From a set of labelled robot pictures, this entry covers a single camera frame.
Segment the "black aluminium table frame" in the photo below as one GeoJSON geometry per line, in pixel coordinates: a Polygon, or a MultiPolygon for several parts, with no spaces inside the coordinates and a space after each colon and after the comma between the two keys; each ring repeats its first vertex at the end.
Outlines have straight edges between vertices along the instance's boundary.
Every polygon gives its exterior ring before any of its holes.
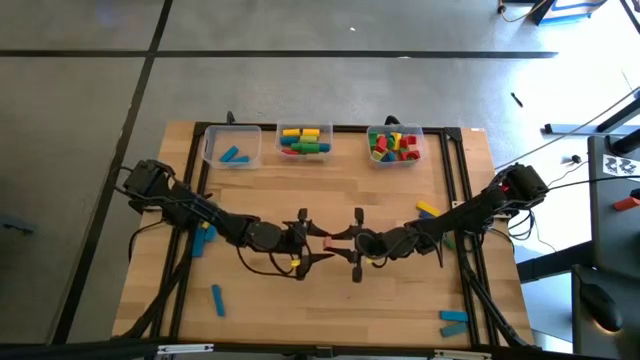
{"type": "MultiPolygon", "coordinates": [[[[301,208],[330,232],[344,230],[362,208],[366,225],[385,231],[416,215],[423,200],[439,210],[478,193],[493,177],[486,135],[464,129],[455,136],[431,130],[426,157],[412,168],[375,169],[367,158],[362,126],[335,130],[334,151],[324,163],[287,161],[275,144],[276,130],[262,134],[261,165],[251,170],[211,169],[200,155],[197,125],[166,128],[158,159],[229,212],[266,221],[292,220],[301,208]]],[[[193,260],[186,282],[168,299],[159,331],[180,341],[211,343],[218,351],[313,353],[333,346],[335,355],[372,350],[397,354],[426,348],[468,349],[461,334],[443,338],[441,310],[461,310],[464,297],[457,256],[413,255],[381,269],[366,266],[361,283],[351,267],[331,258],[302,281],[273,275],[270,260],[237,251],[222,239],[193,260]],[[215,311],[218,284],[226,316],[215,311]]]]}

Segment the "printed white paper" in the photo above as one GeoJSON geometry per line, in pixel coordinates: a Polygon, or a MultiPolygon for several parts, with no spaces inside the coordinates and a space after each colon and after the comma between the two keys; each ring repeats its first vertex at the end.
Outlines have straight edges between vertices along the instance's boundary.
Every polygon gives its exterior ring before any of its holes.
{"type": "Polygon", "coordinates": [[[640,161],[604,154],[603,172],[612,176],[640,176],[640,161]]]}

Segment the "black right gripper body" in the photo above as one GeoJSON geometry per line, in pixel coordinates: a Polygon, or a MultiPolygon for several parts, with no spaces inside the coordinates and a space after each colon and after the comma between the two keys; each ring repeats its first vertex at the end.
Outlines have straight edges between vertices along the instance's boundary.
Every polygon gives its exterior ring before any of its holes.
{"type": "Polygon", "coordinates": [[[364,210],[362,208],[356,208],[354,210],[354,218],[356,224],[351,230],[354,240],[352,281],[354,283],[361,283],[363,278],[362,260],[365,257],[379,257],[381,248],[378,244],[376,234],[372,230],[363,227],[364,210]]]}

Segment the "black computer mouse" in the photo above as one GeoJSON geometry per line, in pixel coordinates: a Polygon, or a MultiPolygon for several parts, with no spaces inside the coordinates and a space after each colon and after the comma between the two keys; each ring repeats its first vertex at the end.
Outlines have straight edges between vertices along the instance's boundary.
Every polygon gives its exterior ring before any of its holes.
{"type": "Polygon", "coordinates": [[[608,332],[618,332],[623,326],[623,317],[614,299],[599,285],[583,283],[580,299],[596,323],[608,332]]]}

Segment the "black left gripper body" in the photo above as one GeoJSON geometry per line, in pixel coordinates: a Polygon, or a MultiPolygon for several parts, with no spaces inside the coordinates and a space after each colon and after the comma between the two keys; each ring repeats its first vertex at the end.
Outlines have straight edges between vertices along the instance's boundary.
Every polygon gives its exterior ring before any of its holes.
{"type": "Polygon", "coordinates": [[[284,221],[285,247],[287,252],[294,256],[298,265],[294,266],[294,274],[297,280],[303,280],[309,271],[309,246],[306,239],[307,209],[298,210],[295,221],[284,221]]]}

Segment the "clear plastic bin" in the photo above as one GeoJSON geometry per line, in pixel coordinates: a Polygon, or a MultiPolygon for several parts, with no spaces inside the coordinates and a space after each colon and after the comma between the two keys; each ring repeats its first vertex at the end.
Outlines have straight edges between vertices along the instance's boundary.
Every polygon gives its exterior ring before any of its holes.
{"type": "Polygon", "coordinates": [[[379,125],[379,126],[370,126],[366,131],[366,144],[369,149],[369,160],[370,163],[376,168],[394,168],[394,167],[413,167],[418,164],[421,160],[426,157],[426,142],[425,136],[422,131],[422,128],[415,124],[392,124],[392,125],[379,125]],[[368,134],[375,132],[378,137],[380,136],[391,136],[392,132],[398,132],[402,134],[402,139],[400,140],[400,149],[398,151],[388,150],[384,153],[393,152],[395,154],[394,162],[382,162],[376,161],[371,157],[371,153],[374,151],[374,147],[369,146],[368,134]],[[417,138],[417,143],[415,145],[408,145],[406,141],[403,139],[404,136],[407,135],[415,135],[417,138]],[[403,149],[409,150],[418,150],[420,152],[421,157],[416,161],[401,161],[399,152],[403,149]]]}
{"type": "Polygon", "coordinates": [[[331,122],[320,122],[320,121],[313,121],[313,122],[302,122],[302,121],[294,121],[294,120],[281,120],[276,124],[276,150],[278,152],[278,154],[283,157],[285,160],[287,161],[302,161],[302,162],[325,162],[329,159],[332,150],[333,150],[333,125],[331,122]],[[301,135],[302,136],[302,129],[304,128],[315,128],[315,129],[320,129],[321,133],[320,136],[318,136],[318,144],[320,145],[321,143],[327,143],[331,145],[331,150],[329,152],[319,152],[319,153],[300,153],[300,155],[287,155],[281,152],[282,149],[290,149],[290,146],[282,146],[280,144],[280,138],[283,137],[282,135],[282,131],[284,129],[290,129],[290,128],[299,128],[301,130],[301,135]]]}
{"type": "Polygon", "coordinates": [[[202,159],[213,169],[254,169],[261,165],[262,132],[256,125],[211,125],[203,137],[202,159]],[[249,156],[247,164],[221,163],[219,158],[231,147],[235,157],[249,156]]]}

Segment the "silver corner bracket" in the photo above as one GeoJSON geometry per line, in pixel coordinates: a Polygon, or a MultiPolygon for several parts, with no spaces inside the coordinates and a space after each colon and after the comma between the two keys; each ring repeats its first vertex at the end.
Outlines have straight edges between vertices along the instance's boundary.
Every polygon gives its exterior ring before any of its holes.
{"type": "Polygon", "coordinates": [[[159,345],[157,355],[176,355],[176,354],[192,354],[213,352],[215,346],[213,344],[172,344],[159,345]]]}
{"type": "Polygon", "coordinates": [[[433,360],[493,360],[490,353],[436,349],[433,360]]]}

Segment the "black desk leg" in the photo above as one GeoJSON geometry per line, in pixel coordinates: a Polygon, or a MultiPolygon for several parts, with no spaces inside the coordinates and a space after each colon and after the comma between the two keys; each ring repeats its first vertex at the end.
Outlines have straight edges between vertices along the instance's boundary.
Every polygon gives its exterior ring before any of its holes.
{"type": "Polygon", "coordinates": [[[540,132],[552,141],[591,136],[628,135],[640,129],[640,86],[612,105],[579,124],[555,121],[544,124],[540,132]]]}

